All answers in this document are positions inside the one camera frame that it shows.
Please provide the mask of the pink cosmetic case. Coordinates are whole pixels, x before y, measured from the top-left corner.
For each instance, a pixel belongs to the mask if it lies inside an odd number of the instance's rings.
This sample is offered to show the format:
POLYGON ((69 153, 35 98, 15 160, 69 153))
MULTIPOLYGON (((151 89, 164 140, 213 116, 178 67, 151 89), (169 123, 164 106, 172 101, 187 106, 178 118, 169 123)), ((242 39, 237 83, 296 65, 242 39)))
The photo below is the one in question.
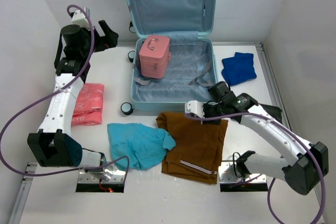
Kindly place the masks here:
POLYGON ((139 52, 141 75, 147 78, 162 79, 170 57, 169 37, 161 35, 148 36, 139 52))

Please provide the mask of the dark blue cloth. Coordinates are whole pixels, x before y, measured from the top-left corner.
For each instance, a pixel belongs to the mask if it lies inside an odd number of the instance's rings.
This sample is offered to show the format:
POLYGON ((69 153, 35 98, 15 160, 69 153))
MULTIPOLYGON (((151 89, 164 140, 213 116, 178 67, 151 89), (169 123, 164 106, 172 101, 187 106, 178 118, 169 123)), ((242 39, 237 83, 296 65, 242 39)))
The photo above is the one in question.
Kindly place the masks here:
POLYGON ((222 76, 227 84, 238 84, 257 78, 254 68, 254 55, 251 53, 235 52, 233 57, 222 59, 222 76))

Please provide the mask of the light blue shirt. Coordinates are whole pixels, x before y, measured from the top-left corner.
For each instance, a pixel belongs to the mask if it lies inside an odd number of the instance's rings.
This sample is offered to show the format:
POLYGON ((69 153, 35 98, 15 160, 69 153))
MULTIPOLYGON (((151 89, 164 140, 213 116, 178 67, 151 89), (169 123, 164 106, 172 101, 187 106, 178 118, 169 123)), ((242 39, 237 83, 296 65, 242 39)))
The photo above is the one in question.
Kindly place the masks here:
POLYGON ((111 157, 120 170, 148 170, 158 165, 176 142, 164 129, 140 123, 107 125, 111 157))

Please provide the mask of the pink patterned garment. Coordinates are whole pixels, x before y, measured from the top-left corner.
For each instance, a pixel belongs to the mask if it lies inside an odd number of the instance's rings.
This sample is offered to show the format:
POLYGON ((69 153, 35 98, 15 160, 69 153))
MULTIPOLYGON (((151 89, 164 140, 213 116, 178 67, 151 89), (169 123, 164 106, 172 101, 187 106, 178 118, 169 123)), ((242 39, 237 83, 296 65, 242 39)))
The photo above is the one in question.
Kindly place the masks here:
POLYGON ((102 124, 104 85, 85 83, 77 97, 71 126, 102 124))

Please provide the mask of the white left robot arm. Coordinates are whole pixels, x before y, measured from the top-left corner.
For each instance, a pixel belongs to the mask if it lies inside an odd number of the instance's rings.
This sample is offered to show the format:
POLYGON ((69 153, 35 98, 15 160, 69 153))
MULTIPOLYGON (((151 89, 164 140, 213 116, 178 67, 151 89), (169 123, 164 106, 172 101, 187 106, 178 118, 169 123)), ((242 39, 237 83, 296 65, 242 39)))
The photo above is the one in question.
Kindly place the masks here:
POLYGON ((71 121, 78 95, 85 84, 90 65, 85 64, 90 48, 95 52, 117 46, 119 35, 100 20, 104 36, 77 24, 63 27, 54 61, 55 91, 46 116, 36 133, 27 139, 41 167, 79 167, 92 170, 105 164, 104 153, 83 148, 71 137, 71 121))

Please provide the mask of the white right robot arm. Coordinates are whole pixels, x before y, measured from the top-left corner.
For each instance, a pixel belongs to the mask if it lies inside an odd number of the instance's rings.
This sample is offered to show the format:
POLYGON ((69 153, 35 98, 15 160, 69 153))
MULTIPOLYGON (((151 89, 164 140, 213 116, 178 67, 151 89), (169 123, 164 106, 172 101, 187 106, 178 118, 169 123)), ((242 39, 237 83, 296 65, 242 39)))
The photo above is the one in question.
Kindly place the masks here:
POLYGON ((246 93, 236 96, 223 81, 208 89, 215 105, 204 104, 206 118, 233 115, 233 120, 256 132, 280 154, 271 158, 246 151, 234 161, 233 171, 242 177, 262 173, 285 181, 291 189, 307 195, 319 182, 318 170, 329 172, 328 148, 300 138, 277 121, 272 113, 246 93))

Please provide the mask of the black pouch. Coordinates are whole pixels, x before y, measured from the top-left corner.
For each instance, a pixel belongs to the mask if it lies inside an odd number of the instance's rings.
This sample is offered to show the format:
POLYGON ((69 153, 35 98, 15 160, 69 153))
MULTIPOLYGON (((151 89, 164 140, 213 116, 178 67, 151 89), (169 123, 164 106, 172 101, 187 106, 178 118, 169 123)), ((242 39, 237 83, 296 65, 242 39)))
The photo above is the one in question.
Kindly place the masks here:
POLYGON ((282 124, 282 109, 273 105, 266 105, 261 103, 259 105, 265 110, 267 118, 273 118, 274 120, 282 124))

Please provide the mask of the brown trousers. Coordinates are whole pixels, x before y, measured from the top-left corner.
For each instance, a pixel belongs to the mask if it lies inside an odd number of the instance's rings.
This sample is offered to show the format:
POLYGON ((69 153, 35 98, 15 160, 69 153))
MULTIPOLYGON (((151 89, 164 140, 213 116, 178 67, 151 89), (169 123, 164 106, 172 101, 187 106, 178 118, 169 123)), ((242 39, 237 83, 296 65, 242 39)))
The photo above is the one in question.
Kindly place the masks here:
POLYGON ((188 119, 184 113, 163 112, 157 126, 176 142, 162 161, 162 173, 205 184, 217 184, 227 120, 218 124, 188 119))

